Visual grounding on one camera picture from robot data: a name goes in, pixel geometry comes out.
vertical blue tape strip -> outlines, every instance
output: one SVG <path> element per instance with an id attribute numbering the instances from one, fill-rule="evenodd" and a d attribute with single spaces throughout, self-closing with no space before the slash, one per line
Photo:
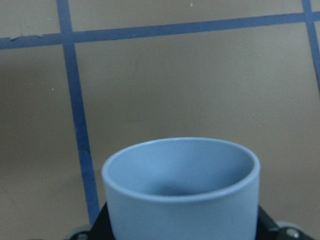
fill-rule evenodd
<path id="1" fill-rule="evenodd" d="M 316 27 L 314 22 L 314 16 L 313 16 L 310 0 L 302 0 L 302 5 L 303 5 L 306 28 L 308 31 L 313 65 L 315 68 L 318 89 L 320 93 L 320 51 L 319 51 L 319 43 L 317 39 L 317 32 L 316 32 Z"/>
<path id="2" fill-rule="evenodd" d="M 95 172 L 90 152 L 76 48 L 73 41 L 69 3 L 68 0 L 57 0 L 56 3 L 59 14 L 64 60 L 69 84 L 69 93 L 71 99 L 77 149 L 80 160 L 80 168 L 84 185 L 85 199 L 87 204 L 89 222 L 91 225 L 93 225 L 100 212 L 100 207 L 96 187 Z"/>

cup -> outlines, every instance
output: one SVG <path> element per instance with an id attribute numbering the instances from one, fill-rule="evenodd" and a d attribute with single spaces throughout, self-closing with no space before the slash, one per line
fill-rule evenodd
<path id="1" fill-rule="evenodd" d="M 102 167 L 116 240 L 254 240 L 260 163 L 229 141 L 178 137 L 127 147 Z"/>

blue cup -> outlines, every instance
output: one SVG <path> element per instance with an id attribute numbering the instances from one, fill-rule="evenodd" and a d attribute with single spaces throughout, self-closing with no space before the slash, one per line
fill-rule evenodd
<path id="1" fill-rule="evenodd" d="M 236 143 L 202 137 L 127 147 L 102 167 L 116 240 L 254 240 L 260 163 Z"/>

blue tape line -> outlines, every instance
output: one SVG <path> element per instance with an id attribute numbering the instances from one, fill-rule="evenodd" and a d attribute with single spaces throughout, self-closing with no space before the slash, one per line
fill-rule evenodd
<path id="1" fill-rule="evenodd" d="M 303 13 L 74 32 L 75 43 L 190 34 L 304 22 Z"/>
<path id="2" fill-rule="evenodd" d="M 100 212 L 95 172 L 90 152 L 84 103 L 68 0 L 57 0 L 61 38 L 69 84 L 71 107 L 89 222 L 93 225 Z"/>
<path id="3" fill-rule="evenodd" d="M 320 52 L 319 52 L 319 44 L 318 44 L 317 32 L 316 32 L 316 27 L 314 22 L 314 14 L 312 12 L 310 0 L 302 0 L 302 5 L 303 5 L 306 28 L 307 28 L 308 37 L 309 37 L 313 65 L 316 72 L 318 90 L 320 93 Z"/>
<path id="4" fill-rule="evenodd" d="M 0 50 L 18 49 L 62 44 L 61 34 L 44 34 L 43 36 L 20 36 L 14 39 L 0 38 Z"/>

cup rim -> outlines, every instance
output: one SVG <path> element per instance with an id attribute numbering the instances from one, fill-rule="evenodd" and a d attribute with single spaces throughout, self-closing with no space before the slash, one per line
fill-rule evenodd
<path id="1" fill-rule="evenodd" d="M 109 168 L 113 161 L 124 152 L 130 151 L 131 149 L 141 147 L 144 145 L 150 145 L 159 142 L 172 142 L 172 141 L 209 141 L 209 142 L 216 142 L 222 143 L 225 145 L 232 146 L 234 148 L 238 148 L 241 151 L 245 152 L 250 156 L 250 159 L 253 162 L 252 170 L 240 181 L 231 184 L 227 187 L 220 188 L 218 190 L 202 192 L 197 194 L 190 194 L 190 195 L 155 195 L 155 194 L 148 194 L 143 192 L 138 192 L 134 190 L 127 189 L 126 187 L 121 186 L 120 184 L 116 183 L 109 175 Z M 235 193 L 245 186 L 249 185 L 255 178 L 259 176 L 260 173 L 260 162 L 258 157 L 255 153 L 253 153 L 250 149 L 231 141 L 217 139 L 217 138 L 208 138 L 208 137 L 171 137 L 171 138 L 161 138 L 156 140 L 145 141 L 141 143 L 137 143 L 131 146 L 128 146 L 113 155 L 111 155 L 103 164 L 101 169 L 101 175 L 103 179 L 103 183 L 109 185 L 114 191 L 117 191 L 127 197 L 131 197 L 134 199 L 149 201 L 149 202 L 158 202 L 158 203 L 186 203 L 186 202 L 198 202 L 198 201 L 206 201 L 224 197 L 226 195 L 230 195 Z"/>

